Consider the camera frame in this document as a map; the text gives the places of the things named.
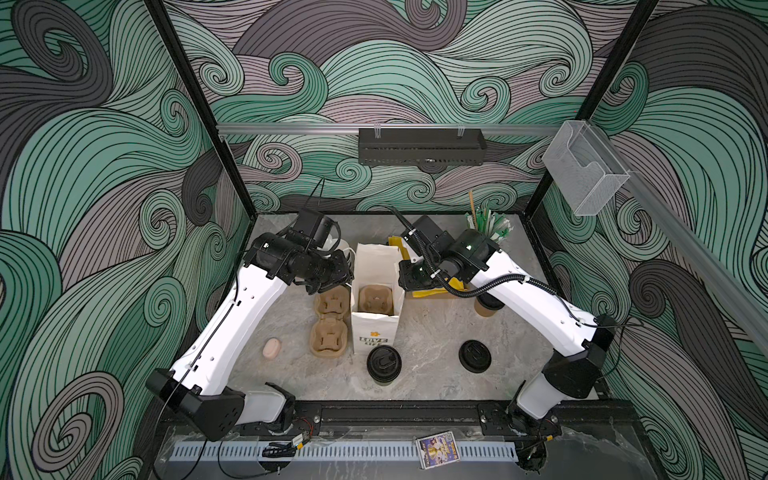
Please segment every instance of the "paper bag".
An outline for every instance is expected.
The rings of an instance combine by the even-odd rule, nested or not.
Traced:
[[[354,353],[364,353],[379,345],[395,342],[400,310],[406,292],[397,284],[402,260],[397,247],[361,243],[355,255],[355,279],[352,281],[352,337]],[[392,289],[394,315],[360,312],[359,292],[366,285],[383,285]]]

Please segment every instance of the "soap bar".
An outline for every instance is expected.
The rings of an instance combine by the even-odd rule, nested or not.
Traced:
[[[274,359],[278,353],[280,353],[280,341],[278,339],[267,340],[264,351],[262,351],[264,358],[268,360]]]

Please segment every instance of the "black lid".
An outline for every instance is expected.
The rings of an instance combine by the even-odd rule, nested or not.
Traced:
[[[377,382],[388,383],[397,378],[402,368],[402,360],[397,350],[389,345],[379,345],[371,350],[366,362],[368,373]]]
[[[467,340],[458,349],[458,360],[472,373],[483,373],[491,366],[491,352],[477,340]]]
[[[504,308],[504,302],[488,292],[478,295],[478,302],[487,310],[501,310]]]

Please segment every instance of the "black frame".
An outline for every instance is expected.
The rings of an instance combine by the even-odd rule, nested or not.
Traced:
[[[216,119],[210,106],[205,100],[204,94],[197,78],[191,67],[189,59],[184,51],[180,39],[171,23],[163,0],[144,0],[149,10],[154,24],[163,39],[166,49],[173,61],[178,73],[189,92],[193,106],[208,133],[212,144],[222,162],[223,168],[230,177],[235,191],[250,219],[245,238],[240,248],[237,262],[233,265],[230,275],[230,283],[234,279],[237,267],[240,265],[240,258],[247,248],[247,241],[258,218],[258,211],[250,199],[242,177],[237,171],[237,163],[229,149],[227,143],[219,136],[216,125]],[[605,66],[598,74],[592,89],[584,99],[579,112],[575,116],[576,120],[588,120],[597,110],[597,107],[603,96],[611,86],[615,76],[621,70],[624,62],[631,52],[637,37],[640,35],[647,20],[658,0],[639,0],[637,6],[632,12],[627,25],[616,40],[616,44],[608,56]],[[539,259],[544,270],[546,280],[559,292],[562,291],[554,269],[545,255],[541,241],[531,223],[532,216],[552,184],[552,177],[545,172],[540,180],[536,191],[528,200],[524,210],[508,210],[506,214],[516,214],[521,218],[526,235],[534,248],[536,257]],[[279,210],[270,212],[271,214],[294,214],[297,210]],[[390,215],[390,212],[352,212],[352,211],[327,211],[327,215]],[[452,210],[441,212],[429,211],[404,211],[404,214],[430,215],[430,214],[465,214],[465,210]],[[607,385],[604,380],[598,382],[595,386],[598,395],[607,395]],[[370,402],[370,401],[296,401],[295,418],[305,418],[313,424],[313,427],[321,436],[325,438],[335,438],[342,434],[340,429],[350,429],[354,426],[424,426],[424,427],[459,427],[474,426],[482,429],[485,435],[501,435],[509,441],[524,441],[525,436],[520,436],[513,432],[509,427],[508,415],[506,412],[509,400],[502,401],[390,401],[390,402]],[[639,417],[630,402],[622,400],[579,400],[563,402],[552,409],[551,413],[556,415],[562,425],[577,425],[580,423],[624,423],[632,425],[637,437],[640,439],[644,448],[644,453],[651,462],[658,478],[667,478],[667,473],[661,466],[656,456],[653,445],[650,442]],[[186,425],[186,420],[174,415],[166,410],[159,423],[159,429],[155,431],[153,447],[159,449],[163,441],[164,433],[168,426]],[[262,432],[264,425],[249,424],[241,425],[238,429],[242,434],[254,435]],[[275,436],[275,439],[288,439],[293,437],[296,432],[305,431],[310,428],[303,421],[296,421],[285,435]]]
[[[241,435],[265,436],[276,442],[292,439],[312,429],[323,439],[337,439],[350,429],[409,427],[424,429],[480,428],[485,436],[501,436],[506,442],[530,442],[529,435],[519,435],[509,426],[508,400],[439,400],[439,401],[309,401],[297,400],[296,413],[290,428],[274,435],[265,425],[239,425]],[[653,444],[631,402],[626,400],[568,400],[550,411],[550,419],[558,425],[583,431],[592,425],[630,426],[640,441],[643,453],[660,480],[668,478]],[[169,427],[186,425],[181,418],[166,416],[155,432],[154,444],[159,449]]]
[[[592,118],[592,115],[598,109],[598,105],[603,100],[603,96],[608,92],[608,88],[611,87],[614,78],[619,74],[629,54],[632,52],[637,38],[640,37],[640,33],[643,31],[658,2],[659,0],[639,0],[637,2],[632,15],[630,15],[627,24],[624,26],[624,30],[621,31],[621,34],[616,39],[608,59],[605,61],[600,73],[598,73],[598,77],[592,84],[592,88],[587,93],[587,97],[584,99],[584,103],[581,104],[574,120],[589,120]],[[528,201],[528,205],[525,206],[524,218],[533,217],[551,185],[552,176],[546,171],[531,199]]]

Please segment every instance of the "red wire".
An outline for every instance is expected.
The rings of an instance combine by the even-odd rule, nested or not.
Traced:
[[[299,420],[303,420],[310,427],[310,437],[311,437],[312,434],[315,432],[315,427],[313,427],[310,421],[305,419],[304,417],[300,418]]]

